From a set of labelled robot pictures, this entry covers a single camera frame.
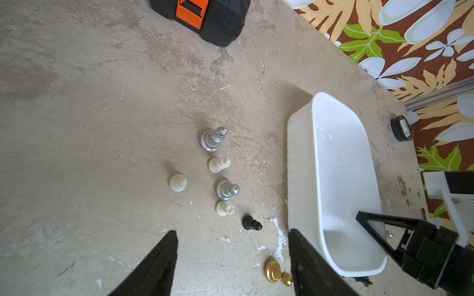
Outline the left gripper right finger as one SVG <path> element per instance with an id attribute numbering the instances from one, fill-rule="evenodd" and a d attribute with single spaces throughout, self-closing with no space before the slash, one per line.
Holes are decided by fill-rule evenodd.
<path id="1" fill-rule="evenodd" d="M 290 230 L 288 240 L 291 274 L 297 296 L 355 296 L 357 294 L 297 229 Z"/>

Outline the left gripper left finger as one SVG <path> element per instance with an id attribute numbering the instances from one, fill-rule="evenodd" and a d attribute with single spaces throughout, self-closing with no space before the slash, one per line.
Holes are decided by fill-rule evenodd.
<path id="1" fill-rule="evenodd" d="M 177 263 L 177 232 L 169 231 L 112 296 L 169 296 Z"/>

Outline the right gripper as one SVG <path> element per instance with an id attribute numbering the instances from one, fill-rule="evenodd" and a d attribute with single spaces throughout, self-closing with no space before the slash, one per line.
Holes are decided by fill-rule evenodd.
<path id="1" fill-rule="evenodd" d="M 362 211 L 356 220 L 402 271 L 417 281 L 445 292 L 474 291 L 474 250 L 457 245 L 456 232 L 417 218 Z M 396 248 L 388 242 L 385 228 L 375 229 L 377 223 L 404 229 Z"/>

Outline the black chess pawn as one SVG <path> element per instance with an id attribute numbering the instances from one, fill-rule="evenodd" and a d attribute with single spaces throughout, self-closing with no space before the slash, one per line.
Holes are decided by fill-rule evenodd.
<path id="1" fill-rule="evenodd" d="M 247 215 L 242 219 L 242 225 L 246 230 L 260 231 L 262 229 L 262 224 L 250 215 Z"/>

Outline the white plastic storage box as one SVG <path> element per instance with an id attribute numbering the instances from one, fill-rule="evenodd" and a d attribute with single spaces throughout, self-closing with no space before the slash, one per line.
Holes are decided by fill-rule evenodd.
<path id="1" fill-rule="evenodd" d="M 287 125 L 288 226 L 339 275 L 374 276 L 388 256 L 357 222 L 381 213 L 370 143 L 359 117 L 320 92 Z"/>

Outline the silver pawn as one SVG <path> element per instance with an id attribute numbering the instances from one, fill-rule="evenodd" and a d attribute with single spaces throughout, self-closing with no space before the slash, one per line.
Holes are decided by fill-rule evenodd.
<path id="1" fill-rule="evenodd" d="M 239 192 L 239 186 L 229 180 L 220 181 L 216 187 L 217 197 L 222 201 L 230 200 L 232 197 L 237 196 Z"/>

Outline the tall silver chess piece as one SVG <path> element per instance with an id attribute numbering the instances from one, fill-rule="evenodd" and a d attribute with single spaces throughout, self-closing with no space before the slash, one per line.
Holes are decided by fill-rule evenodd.
<path id="1" fill-rule="evenodd" d="M 227 137 L 227 133 L 228 130 L 225 127 L 206 131 L 201 136 L 200 145 L 207 152 L 216 152 L 220 149 L 222 141 Z"/>

